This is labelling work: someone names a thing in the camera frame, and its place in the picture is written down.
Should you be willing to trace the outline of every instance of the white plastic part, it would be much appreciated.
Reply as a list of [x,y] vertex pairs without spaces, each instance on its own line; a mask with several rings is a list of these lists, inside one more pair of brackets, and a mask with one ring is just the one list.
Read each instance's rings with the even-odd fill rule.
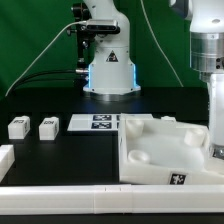
[[14,161],[15,156],[13,145],[2,145],[0,147],[0,182],[5,177]]
[[55,140],[59,132],[59,119],[57,117],[45,118],[39,126],[40,140]]
[[24,139],[30,131],[30,118],[27,116],[16,117],[8,125],[9,139]]
[[[126,132],[128,117],[121,115],[118,134],[121,182],[153,185],[224,184],[223,175],[205,169],[209,154],[206,126],[147,119],[144,120],[142,135],[129,138]],[[200,132],[197,131],[196,137],[193,136],[186,144],[188,130]],[[138,156],[135,156],[136,150],[139,151]]]
[[0,215],[224,212],[223,186],[1,187]]
[[192,147],[201,147],[205,140],[206,130],[202,128],[189,128],[186,131],[184,142]]
[[193,19],[191,32],[223,33],[224,32],[224,1],[193,0]]
[[211,144],[224,147],[224,74],[212,74],[209,92]]
[[130,60],[130,23],[115,8],[113,0],[84,0],[93,19],[116,20],[121,32],[96,36],[94,60],[89,66],[89,84],[84,91],[96,94],[123,95],[140,90],[136,69]]
[[224,74],[212,74],[209,88],[209,131],[210,145],[205,167],[208,170],[224,174],[224,160],[217,157],[214,148],[224,149]]

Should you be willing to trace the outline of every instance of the black cable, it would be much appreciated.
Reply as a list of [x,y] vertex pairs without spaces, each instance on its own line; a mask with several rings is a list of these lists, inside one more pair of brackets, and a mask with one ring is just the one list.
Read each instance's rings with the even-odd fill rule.
[[24,81],[22,83],[19,83],[17,86],[14,87],[14,90],[16,88],[18,88],[19,86],[21,85],[24,85],[24,84],[27,84],[27,83],[31,83],[31,82],[51,82],[51,81],[74,81],[74,80],[77,80],[78,78],[64,78],[64,79],[34,79],[34,80],[27,80],[27,81]]
[[38,73],[33,73],[31,75],[28,75],[26,77],[23,77],[22,79],[20,79],[18,82],[16,82],[11,90],[9,91],[8,94],[10,94],[11,92],[14,91],[14,89],[17,88],[17,86],[21,85],[23,82],[38,77],[38,76],[43,76],[43,75],[54,75],[54,74],[75,74],[75,70],[52,70],[52,71],[42,71],[42,72],[38,72]]

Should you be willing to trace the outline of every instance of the white robot link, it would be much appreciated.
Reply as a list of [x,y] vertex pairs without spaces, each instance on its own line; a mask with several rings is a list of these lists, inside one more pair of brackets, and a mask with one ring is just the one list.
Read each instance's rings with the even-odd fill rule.
[[136,67],[129,53],[129,20],[118,12],[113,0],[84,0],[84,3],[81,9],[77,10],[77,4],[72,9],[77,18],[80,11],[86,16],[83,9],[87,6],[91,19],[86,25],[79,25],[82,33],[79,36],[85,47],[89,46],[89,42],[95,42],[93,61],[88,68],[77,70],[88,72],[88,84],[83,88],[85,95],[105,101],[138,95],[141,88],[136,84]]
[[170,7],[191,20],[191,68],[209,88],[211,155],[224,159],[224,1],[170,0]]

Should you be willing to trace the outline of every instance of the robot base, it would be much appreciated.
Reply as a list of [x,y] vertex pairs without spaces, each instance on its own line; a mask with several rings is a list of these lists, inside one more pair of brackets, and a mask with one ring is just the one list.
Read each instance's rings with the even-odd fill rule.
[[107,102],[116,102],[116,101],[123,101],[127,99],[131,99],[134,97],[139,97],[141,95],[141,87],[135,87],[132,89],[131,92],[128,93],[114,93],[114,94],[104,94],[104,93],[97,93],[93,91],[86,91],[84,88],[84,96],[89,97],[94,100],[99,101],[107,101]]

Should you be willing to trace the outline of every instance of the cable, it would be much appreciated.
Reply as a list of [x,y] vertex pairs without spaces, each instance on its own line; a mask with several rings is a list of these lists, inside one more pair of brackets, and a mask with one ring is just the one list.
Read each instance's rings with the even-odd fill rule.
[[37,56],[37,58],[27,67],[27,69],[20,75],[18,79],[16,79],[15,82],[9,87],[7,90],[5,96],[8,96],[10,90],[13,88],[13,86],[20,81],[20,79],[33,67],[33,65],[43,56],[43,54],[52,46],[52,44],[58,39],[58,37],[70,26],[77,25],[77,24],[85,24],[86,21],[80,21],[80,22],[74,22],[70,23],[67,26],[65,26],[58,34],[57,36],[47,45],[47,47]]
[[18,83],[16,86],[14,86],[13,89],[18,88],[21,85],[31,83],[31,82],[51,82],[51,81],[74,81],[74,80],[82,80],[81,77],[75,77],[75,78],[54,78],[54,79],[34,79],[34,80],[26,80],[24,82]]
[[54,75],[54,74],[75,74],[75,70],[52,70],[52,71],[43,71],[43,72],[38,72],[34,73],[25,77],[22,77],[19,81],[17,81],[11,89],[8,91],[8,95],[14,91],[14,89],[17,88],[20,84],[25,82],[26,80],[38,77],[38,76],[43,76],[43,75]]
[[164,58],[166,59],[166,61],[167,61],[167,63],[169,64],[170,68],[172,69],[174,75],[176,76],[178,82],[180,83],[180,86],[181,86],[181,87],[184,87],[184,85],[183,85],[183,83],[181,82],[180,77],[178,76],[176,70],[174,69],[174,67],[173,67],[173,65],[171,64],[170,60],[168,59],[168,57],[167,57],[166,54],[164,53],[163,49],[160,47],[160,44],[159,44],[159,42],[157,41],[157,38],[156,38],[156,36],[155,36],[155,34],[154,34],[154,31],[153,31],[153,29],[152,29],[152,26],[151,26],[151,24],[150,24],[150,22],[149,22],[149,19],[148,19],[146,10],[145,10],[144,2],[143,2],[143,0],[140,0],[140,1],[141,1],[141,5],[142,5],[143,14],[144,14],[144,16],[145,16],[145,20],[146,20],[146,22],[147,22],[147,24],[148,24],[149,30],[150,30],[150,32],[151,32],[151,34],[152,34],[153,40],[155,41],[155,43],[156,43],[157,47],[159,48],[160,52],[162,53],[162,55],[163,55]]

